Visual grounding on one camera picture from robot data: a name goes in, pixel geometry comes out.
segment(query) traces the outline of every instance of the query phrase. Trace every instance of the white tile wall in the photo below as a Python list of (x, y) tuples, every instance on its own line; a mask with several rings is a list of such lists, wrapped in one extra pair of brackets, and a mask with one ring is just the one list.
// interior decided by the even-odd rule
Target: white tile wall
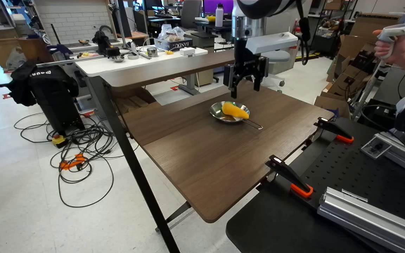
[[(80, 39), (91, 41), (100, 26), (111, 27), (109, 13), (103, 1), (74, 1), (66, 6), (36, 0), (36, 10), (52, 44), (56, 44), (57, 40), (51, 24), (62, 44), (77, 43)], [(109, 39), (114, 39), (108, 30), (105, 29), (104, 32)]]

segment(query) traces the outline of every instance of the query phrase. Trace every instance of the person's arm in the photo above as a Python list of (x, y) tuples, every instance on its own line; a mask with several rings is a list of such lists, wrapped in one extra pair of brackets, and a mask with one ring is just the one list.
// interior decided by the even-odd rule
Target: person's arm
[[(374, 31), (374, 35), (379, 35), (381, 30)], [(376, 42), (376, 48), (374, 48), (377, 57), (385, 56), (390, 51), (390, 44), (382, 41)], [(392, 56), (385, 59), (386, 62), (397, 64), (405, 69), (405, 35), (400, 36), (395, 41)]]

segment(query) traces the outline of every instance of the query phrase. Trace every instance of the white bottle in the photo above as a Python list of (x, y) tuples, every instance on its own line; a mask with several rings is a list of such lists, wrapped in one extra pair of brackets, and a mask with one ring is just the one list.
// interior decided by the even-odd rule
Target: white bottle
[(215, 11), (215, 27), (223, 26), (223, 5), (218, 4), (217, 10)]

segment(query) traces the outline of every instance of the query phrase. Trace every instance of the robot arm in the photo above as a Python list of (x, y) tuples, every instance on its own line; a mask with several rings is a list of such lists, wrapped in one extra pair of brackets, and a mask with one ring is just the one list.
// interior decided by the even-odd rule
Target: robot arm
[(303, 17), (302, 4), (306, 0), (233, 0), (232, 37), (235, 63), (225, 66), (224, 85), (233, 98), (237, 97), (237, 85), (246, 78), (253, 81), (254, 90), (268, 76), (269, 59), (260, 54), (296, 46), (298, 37), (289, 32), (265, 34), (266, 18), (297, 7), (301, 16), (302, 41), (310, 39), (309, 24)]

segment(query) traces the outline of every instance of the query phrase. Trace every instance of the floor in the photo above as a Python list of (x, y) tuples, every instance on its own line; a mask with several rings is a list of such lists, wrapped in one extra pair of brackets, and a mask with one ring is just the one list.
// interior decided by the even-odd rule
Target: floor
[[(283, 93), (307, 103), (313, 103), (327, 84), (326, 71), (331, 61), (326, 58), (309, 61), (307, 66), (296, 63), (289, 71), (279, 74), (286, 78)], [(0, 67), (0, 83), (9, 82)], [(148, 90), (161, 104), (188, 97), (183, 91), (170, 89), (177, 84), (167, 81), (149, 85)], [(277, 89), (278, 80), (267, 80)], [(220, 86), (202, 86), (201, 92)], [(30, 143), (21, 139), (13, 124), (24, 116), (41, 112), (35, 105), (24, 107), (0, 88), (0, 252), (23, 253), (89, 253), (132, 252), (166, 253), (167, 249), (137, 184), (123, 158), (110, 160), (114, 170), (114, 187), (107, 197), (88, 208), (69, 208), (58, 196), (57, 170), (49, 165), (58, 151), (50, 143)], [(44, 122), (38, 115), (27, 118), (20, 126)], [(33, 140), (43, 140), (44, 128), (26, 133)], [(164, 216), (169, 216), (184, 203), (183, 197), (171, 185), (145, 152), (135, 151), (148, 178)], [(119, 148), (114, 155), (121, 154)], [(75, 205), (97, 200), (111, 182), (108, 166), (95, 161), (95, 173), (77, 186), (63, 186), (64, 199)], [(194, 211), (187, 211), (179, 224), (172, 228), (183, 253), (238, 253), (225, 235), (226, 222), (254, 195), (247, 194), (227, 214), (214, 224), (205, 223)]]

